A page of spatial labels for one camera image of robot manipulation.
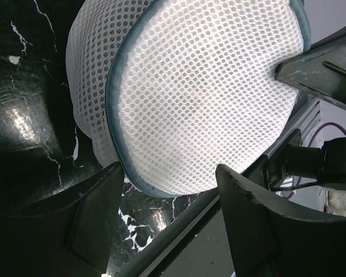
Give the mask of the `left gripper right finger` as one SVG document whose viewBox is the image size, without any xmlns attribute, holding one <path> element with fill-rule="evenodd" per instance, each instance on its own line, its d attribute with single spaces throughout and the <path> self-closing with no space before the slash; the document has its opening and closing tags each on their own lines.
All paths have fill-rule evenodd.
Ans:
<svg viewBox="0 0 346 277">
<path fill-rule="evenodd" d="M 346 276 L 346 217 L 291 202 L 223 164 L 216 180 L 237 276 Z"/>
</svg>

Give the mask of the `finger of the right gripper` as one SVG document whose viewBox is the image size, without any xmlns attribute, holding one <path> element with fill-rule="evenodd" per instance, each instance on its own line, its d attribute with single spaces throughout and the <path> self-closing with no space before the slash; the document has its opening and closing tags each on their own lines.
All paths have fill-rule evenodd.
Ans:
<svg viewBox="0 0 346 277">
<path fill-rule="evenodd" d="M 280 63 L 275 79 L 346 110 L 346 27 Z"/>
</svg>

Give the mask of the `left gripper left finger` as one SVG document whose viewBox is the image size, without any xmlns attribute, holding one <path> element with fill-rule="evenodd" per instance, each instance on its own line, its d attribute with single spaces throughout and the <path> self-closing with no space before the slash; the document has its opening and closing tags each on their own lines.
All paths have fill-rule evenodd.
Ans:
<svg viewBox="0 0 346 277">
<path fill-rule="evenodd" d="M 123 184 L 116 162 L 51 197 L 0 211 L 0 276 L 104 274 Z"/>
</svg>

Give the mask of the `white mesh laundry bag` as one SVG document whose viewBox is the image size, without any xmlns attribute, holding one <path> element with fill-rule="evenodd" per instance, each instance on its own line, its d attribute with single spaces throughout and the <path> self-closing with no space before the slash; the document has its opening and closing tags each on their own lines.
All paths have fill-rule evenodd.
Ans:
<svg viewBox="0 0 346 277">
<path fill-rule="evenodd" d="M 70 29 L 73 115 L 97 161 L 153 197 L 216 187 L 281 135 L 299 91 L 276 66 L 307 51 L 302 1 L 85 1 Z"/>
</svg>

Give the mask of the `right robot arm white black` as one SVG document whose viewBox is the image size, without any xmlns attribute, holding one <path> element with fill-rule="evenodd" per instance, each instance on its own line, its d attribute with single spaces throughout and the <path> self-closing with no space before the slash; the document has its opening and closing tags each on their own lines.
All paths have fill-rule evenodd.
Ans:
<svg viewBox="0 0 346 277">
<path fill-rule="evenodd" d="M 346 27 L 275 69 L 275 79 L 346 111 Z M 264 187 L 281 192 L 287 176 L 312 178 L 315 186 L 346 190 L 346 135 L 322 148 L 302 147 L 299 129 L 279 146 L 263 169 Z"/>
</svg>

